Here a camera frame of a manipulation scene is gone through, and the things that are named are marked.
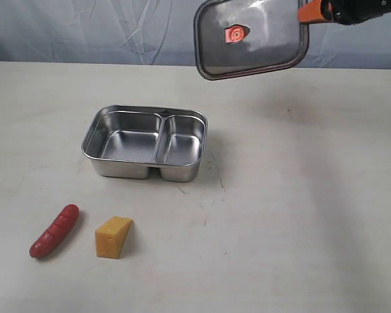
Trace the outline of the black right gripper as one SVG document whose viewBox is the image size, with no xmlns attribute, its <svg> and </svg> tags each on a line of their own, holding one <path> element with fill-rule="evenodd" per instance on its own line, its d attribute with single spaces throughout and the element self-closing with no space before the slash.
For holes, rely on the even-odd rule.
<svg viewBox="0 0 391 313">
<path fill-rule="evenodd" d="M 297 10 L 300 23 L 356 25 L 391 13 L 391 0 L 313 0 Z"/>
</svg>

